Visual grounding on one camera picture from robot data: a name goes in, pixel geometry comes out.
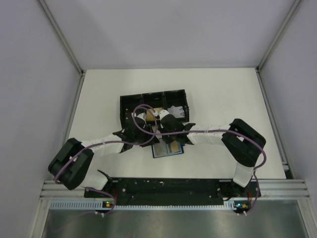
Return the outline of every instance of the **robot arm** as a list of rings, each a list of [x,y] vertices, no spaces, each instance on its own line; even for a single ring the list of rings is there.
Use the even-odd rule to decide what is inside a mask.
[[[226,191],[222,189],[221,196],[235,197],[245,193],[252,178],[254,166],[261,153],[260,150],[249,141],[245,139],[240,140],[235,134],[229,132],[207,133],[207,131],[214,129],[235,131],[252,139],[263,148],[266,141],[259,133],[241,119],[235,119],[230,125],[200,126],[195,123],[183,125],[166,110],[162,110],[158,117],[160,118],[159,130],[161,133],[192,131],[182,134],[163,135],[162,138],[166,143],[171,143],[176,140],[181,144],[189,145],[208,143],[226,146],[238,163],[231,186],[228,187]],[[145,118],[146,115],[144,113],[139,114],[136,117],[136,123],[141,128],[150,132],[151,128],[147,127]],[[206,133],[196,133],[196,130],[206,131]],[[123,153],[131,149],[133,144],[145,143],[150,137],[150,135],[140,131],[133,122],[130,122],[126,125],[126,128],[121,131],[98,140],[80,142],[75,138],[71,138],[64,144],[53,159],[49,166],[49,171],[54,176],[60,173],[58,180],[69,190],[78,186],[88,186],[102,190],[111,178],[101,171],[89,169],[92,158],[103,157],[112,153]],[[106,144],[105,142],[108,141],[124,141],[130,142],[130,144]],[[151,145],[156,142],[158,142],[158,139],[155,137],[154,140],[142,146]],[[92,144],[99,144],[99,146],[90,149],[87,148]],[[76,161],[69,164],[66,168],[63,168],[66,163],[80,151],[82,151],[82,153],[76,158]]]
[[[151,128],[147,127],[145,118],[145,113],[141,113],[136,116],[136,122],[143,129],[151,131]],[[104,157],[108,154],[123,153],[131,149],[133,144],[144,143],[148,141],[150,137],[150,135],[141,132],[133,122],[130,122],[126,125],[126,128],[104,138],[83,142],[71,138],[67,140],[50,163],[49,172],[56,176],[62,170],[58,180],[69,190],[75,189],[78,186],[92,187],[101,190],[107,183],[109,177],[101,171],[90,169],[92,159]],[[117,141],[118,143],[106,143],[109,141]],[[130,144],[120,143],[120,141],[129,142]],[[158,139],[154,138],[151,142],[142,145],[142,147],[152,145],[156,142],[158,142]],[[83,150],[94,144],[99,144],[99,146]],[[82,153],[63,169],[66,163],[80,151],[82,151]]]
[[[191,132],[187,134],[163,136],[163,140],[166,143],[170,143],[173,140],[180,142],[181,144],[215,144],[224,145],[233,155],[238,162],[233,177],[233,190],[242,191],[249,184],[254,166],[260,155],[260,150],[247,140],[240,140],[236,135],[224,132],[224,133],[207,133],[210,130],[224,129],[236,131],[242,135],[255,141],[262,148],[264,147],[266,140],[253,128],[246,124],[241,119],[235,119],[231,124],[221,126],[201,126],[194,123],[183,125],[168,111],[163,110],[159,113],[161,132],[177,132],[177,131],[206,131],[206,133]]]

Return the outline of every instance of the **enclosure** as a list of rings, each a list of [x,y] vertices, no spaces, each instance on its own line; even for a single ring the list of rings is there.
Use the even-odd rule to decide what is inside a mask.
[[[317,237],[316,9],[312,0],[7,1],[0,15],[3,237]],[[67,207],[95,201],[82,187],[52,181],[47,168],[62,145],[121,130],[120,96],[173,90],[185,90],[189,122],[242,118],[266,139],[252,213],[118,207],[102,218]],[[166,108],[184,104],[162,95]],[[111,177],[234,176],[224,148],[183,150],[153,158],[151,147],[135,146],[91,166]]]

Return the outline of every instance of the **white wall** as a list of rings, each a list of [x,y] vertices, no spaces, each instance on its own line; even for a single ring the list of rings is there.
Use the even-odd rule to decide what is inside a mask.
[[[78,75],[35,0],[0,7],[0,236],[26,237]]]
[[[47,0],[84,69],[257,66],[294,0]]]
[[[295,175],[317,209],[317,1],[304,0],[262,76]]]

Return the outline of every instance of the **white table surface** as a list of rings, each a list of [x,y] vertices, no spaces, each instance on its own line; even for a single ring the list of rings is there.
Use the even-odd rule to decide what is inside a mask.
[[[241,118],[266,139],[260,179],[285,179],[254,68],[88,70],[69,138],[91,140],[121,129],[119,97],[185,89],[190,122],[221,125]],[[236,161],[224,146],[186,145],[184,154],[152,157],[151,147],[94,159],[111,177],[232,178]],[[257,164],[262,162],[260,155]]]

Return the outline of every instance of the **white arm segment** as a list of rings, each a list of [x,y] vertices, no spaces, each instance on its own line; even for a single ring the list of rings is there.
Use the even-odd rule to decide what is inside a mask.
[[[217,130],[225,129],[228,130],[230,125],[221,125],[221,126],[201,126],[195,125],[190,130]],[[222,135],[224,132],[214,132],[214,133],[189,133],[187,135],[188,139],[195,144],[214,144],[214,145],[224,145],[222,142]],[[254,167],[246,167],[237,163],[236,171],[233,176],[233,181],[240,185],[241,187],[246,187],[252,178]]]
[[[203,126],[203,125],[195,125],[190,130],[203,130],[206,133],[189,133],[187,138],[194,144],[214,144],[214,145],[224,145],[222,142],[222,135],[224,132],[214,132],[214,133],[207,133],[208,130],[218,130],[224,129],[228,130],[230,125],[216,125],[216,126]]]
[[[104,143],[106,141],[121,141],[121,138],[116,135],[109,135],[107,137],[96,139],[96,140],[90,140],[90,141],[83,141],[82,145],[87,147],[92,144],[97,143]],[[94,158],[103,157],[108,154],[117,154],[120,153],[123,148],[123,143],[110,143],[110,144],[103,144],[100,146],[96,146],[91,148],[91,150],[94,152]],[[80,184],[81,187],[93,187],[95,189],[101,190],[105,186],[105,184],[108,182],[108,179],[98,172],[97,170],[88,169],[87,174]]]

